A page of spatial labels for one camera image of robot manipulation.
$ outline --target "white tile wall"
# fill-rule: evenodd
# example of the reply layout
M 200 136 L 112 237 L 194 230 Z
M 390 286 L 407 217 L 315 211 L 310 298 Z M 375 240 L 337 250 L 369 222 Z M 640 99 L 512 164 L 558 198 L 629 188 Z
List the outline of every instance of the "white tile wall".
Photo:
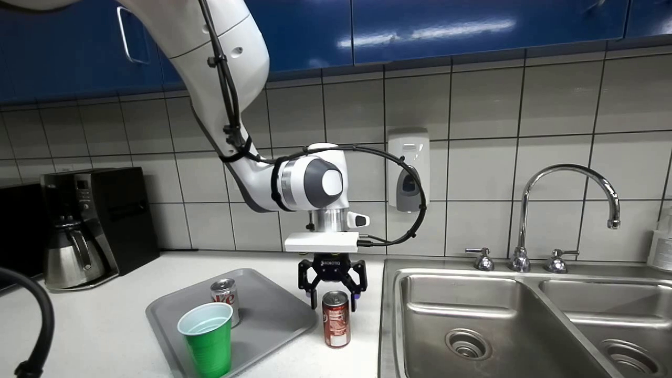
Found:
M 521 134 L 590 134 L 600 72 L 600 62 L 528 67 Z
M 515 153 L 515 138 L 451 141 L 446 198 L 509 200 Z
M 127 153 L 123 114 L 117 101 L 79 106 L 87 151 L 93 156 Z
M 19 159 L 21 183 L 40 183 L 44 174 L 54 173 L 53 159 Z
M 672 54 L 607 62 L 599 132 L 672 131 Z
M 385 159 L 366 153 L 347 153 L 349 198 L 353 201 L 385 201 Z
M 87 156 L 84 129 L 75 106 L 42 107 L 40 109 L 51 153 Z
M 275 148 L 303 148 L 325 141 L 320 87 L 269 90 Z
M 173 151 L 209 151 L 209 144 L 202 132 L 186 96 L 166 99 L 168 123 Z
M 530 256 L 580 249 L 582 261 L 643 261 L 647 232 L 672 200 L 669 50 L 530 50 L 509 62 L 275 81 L 244 123 L 262 156 L 316 141 L 385 150 L 390 131 L 428 131 L 427 222 L 409 243 L 374 255 L 443 259 L 485 247 L 503 259 L 516 243 L 527 179 L 549 164 L 590 164 L 620 191 L 623 226 L 607 232 L 603 193 L 593 185 L 586 191 L 586 179 L 551 174 L 530 193 Z M 362 234 L 400 236 L 413 214 L 388 208 L 385 162 L 347 158 L 351 208 L 371 217 Z M 282 253 L 282 240 L 307 226 L 307 214 L 245 208 L 185 90 L 0 109 L 0 188 L 87 167 L 144 171 L 164 249 Z
M 38 107 L 4 112 L 14 158 L 51 158 Z
M 621 200 L 662 200 L 672 153 L 672 132 L 599 134 L 591 169 L 603 173 Z M 590 183 L 590 200 L 603 200 Z
M 582 261 L 644 261 L 660 201 L 621 201 L 621 226 L 607 230 L 607 201 L 588 201 L 582 234 Z
M 465 249 L 490 249 L 494 259 L 507 253 L 509 201 L 446 201 L 445 256 Z
M 521 200 L 527 181 L 546 167 L 588 167 L 590 136 L 521 138 L 515 198 Z M 582 200 L 586 176 L 575 173 L 551 173 L 537 181 L 528 200 Z
M 386 131 L 423 129 L 431 138 L 446 138 L 449 75 L 388 78 Z
M 185 201 L 226 201 L 225 169 L 217 153 L 180 153 L 177 158 Z
M 9 144 L 9 134 L 2 123 L 2 114 L 0 114 L 0 159 L 9 159 L 13 158 L 13 145 Z
M 415 212 L 386 212 L 386 237 L 397 240 L 415 220 Z M 445 255 L 445 201 L 431 201 L 417 236 L 404 243 L 390 247 L 388 255 L 443 256 Z
M 182 201 L 180 179 L 172 156 L 135 156 L 143 169 L 149 201 Z
M 453 138 L 516 136 L 522 70 L 453 74 Z
M 275 212 L 251 212 L 245 204 L 231 204 L 238 250 L 276 250 L 280 222 Z
M 328 141 L 385 144 L 382 81 L 328 85 Z
M 150 206 L 160 249 L 191 249 L 185 204 Z
M 121 104 L 133 153 L 172 151 L 166 101 Z
M 232 250 L 229 204 L 186 204 L 192 249 Z

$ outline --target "black appliance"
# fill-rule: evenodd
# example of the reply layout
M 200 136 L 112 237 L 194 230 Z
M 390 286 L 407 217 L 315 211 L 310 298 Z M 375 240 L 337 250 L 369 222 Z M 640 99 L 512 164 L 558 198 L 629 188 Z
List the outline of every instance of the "black appliance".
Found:
M 0 268 L 26 277 L 44 275 L 49 218 L 40 185 L 0 189 Z
M 160 256 L 141 169 L 45 174 L 44 200 L 53 293 L 94 289 Z

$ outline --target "faucet handle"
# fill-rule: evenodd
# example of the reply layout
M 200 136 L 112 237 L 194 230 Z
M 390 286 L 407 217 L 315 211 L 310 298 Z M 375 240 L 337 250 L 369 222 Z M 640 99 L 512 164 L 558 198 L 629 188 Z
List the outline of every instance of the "faucet handle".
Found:
M 566 274 L 568 270 L 566 270 L 566 262 L 562 261 L 562 256 L 580 256 L 580 253 L 578 250 L 555 249 L 546 270 L 551 271 L 551 274 Z
M 474 261 L 474 270 L 479 271 L 494 271 L 495 262 L 490 259 L 490 249 L 465 249 L 465 255 L 480 255 L 479 261 Z

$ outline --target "stainless steel sink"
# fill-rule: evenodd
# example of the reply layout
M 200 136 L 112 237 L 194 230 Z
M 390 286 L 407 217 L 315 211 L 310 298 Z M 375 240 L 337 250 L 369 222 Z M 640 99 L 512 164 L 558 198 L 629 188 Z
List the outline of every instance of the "stainless steel sink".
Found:
M 395 289 L 400 376 L 608 376 L 519 280 L 400 274 Z
M 672 286 L 664 280 L 546 280 L 541 293 L 626 376 L 672 376 Z
M 382 378 L 672 378 L 672 275 L 388 261 Z

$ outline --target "sink basin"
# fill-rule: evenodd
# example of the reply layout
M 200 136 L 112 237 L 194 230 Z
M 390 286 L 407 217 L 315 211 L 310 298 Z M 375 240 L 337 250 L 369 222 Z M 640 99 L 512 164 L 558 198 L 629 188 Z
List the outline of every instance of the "sink basin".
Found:
M 568 322 L 516 277 L 400 271 L 393 295 L 388 376 L 608 376 Z
M 669 283 L 546 280 L 539 289 L 621 376 L 669 376 Z

